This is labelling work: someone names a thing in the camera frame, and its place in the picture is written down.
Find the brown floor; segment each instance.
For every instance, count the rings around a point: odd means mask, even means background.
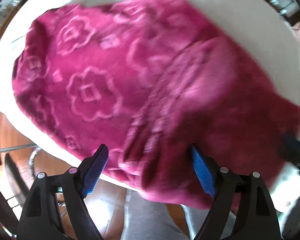
[[[18,132],[5,115],[0,113],[0,148],[29,143],[32,143],[32,141]],[[10,152],[28,187],[31,187],[33,183],[28,166],[28,158],[31,151],[31,149],[23,149]],[[44,171],[48,175],[55,175],[64,173],[69,169],[70,165],[41,150],[35,157],[34,167],[36,174]],[[90,216],[105,240],[117,240],[121,237],[126,192],[127,190],[123,187],[99,180],[94,192],[85,200]],[[175,223],[189,236],[181,206],[167,204],[167,207]],[[64,216],[63,224],[66,234],[76,239],[68,215]]]

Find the metal screw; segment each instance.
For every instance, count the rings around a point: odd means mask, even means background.
[[[255,177],[255,178],[260,178],[260,173],[257,172],[257,171],[254,171],[254,172],[252,173],[252,175],[253,175],[253,177]]]
[[[228,169],[227,167],[221,167],[221,168],[220,168],[220,171],[221,171],[222,173],[228,173],[228,172],[229,172],[229,169]]]
[[[75,168],[75,167],[72,167],[72,168],[69,169],[70,174],[75,174],[77,171],[78,171],[78,169]]]
[[[37,177],[38,179],[42,179],[44,176],[45,176],[44,172],[40,172]]]

